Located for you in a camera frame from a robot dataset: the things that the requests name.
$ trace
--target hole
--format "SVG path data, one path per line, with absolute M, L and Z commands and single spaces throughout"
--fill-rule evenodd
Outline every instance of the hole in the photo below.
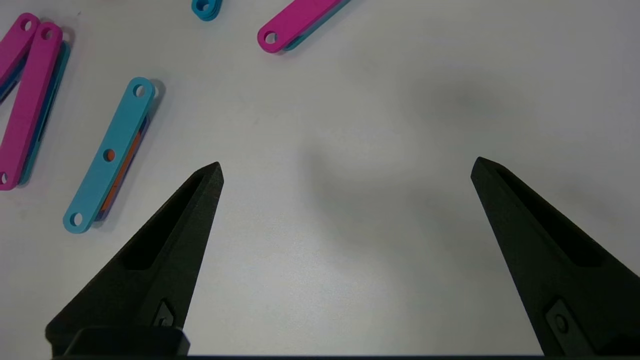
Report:
M 559 332 L 566 334 L 569 331 L 569 323 L 566 321 L 564 316 L 558 314 L 556 315 L 556 327 Z
M 25 20 L 20 24 L 20 28 L 24 31 L 29 31 L 31 29 L 31 20 Z
M 142 85 L 136 85 L 136 87 L 133 88 L 133 94 L 136 97 L 141 97 L 145 95 L 145 87 Z
M 196 2 L 196 9 L 201 12 L 205 12 L 209 9 L 209 0 L 198 0 Z
M 174 318 L 171 309 L 169 309 L 169 305 L 167 305 L 164 300 L 160 300 L 160 306 L 156 311 L 152 326 L 172 326 Z
M 80 224 L 82 224 L 82 214 L 75 213 L 71 215 L 71 225 L 80 226 Z
M 110 163 L 116 158 L 116 152 L 113 149 L 106 149 L 102 154 L 104 161 Z
M 267 35 L 264 35 L 264 41 L 266 41 L 267 44 L 274 44 L 276 41 L 278 41 L 278 34 L 271 31 L 267 33 Z

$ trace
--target blue plastic link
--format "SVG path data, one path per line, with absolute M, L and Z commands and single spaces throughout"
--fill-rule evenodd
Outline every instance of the blue plastic link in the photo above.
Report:
M 137 96 L 136 91 L 141 86 L 144 94 Z M 84 233 L 98 217 L 146 119 L 155 94 L 155 86 L 145 78 L 134 78 L 127 86 L 98 152 L 63 218 L 65 229 L 70 233 Z M 76 223 L 78 214 L 82 221 Z
M 191 0 L 193 13 L 202 21 L 212 21 L 220 13 L 222 0 Z

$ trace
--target white table surface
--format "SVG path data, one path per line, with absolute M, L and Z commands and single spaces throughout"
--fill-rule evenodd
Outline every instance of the white table surface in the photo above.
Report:
M 0 3 L 0 34 L 22 12 L 75 33 L 32 180 L 0 193 L 4 359 L 48 358 L 49 320 L 213 161 L 191 354 L 539 354 L 478 156 L 640 272 L 640 1 L 352 0 L 267 54 L 256 33 L 288 2 L 225 0 L 213 22 L 186 0 Z M 69 234 L 135 76 L 164 99 L 108 219 Z

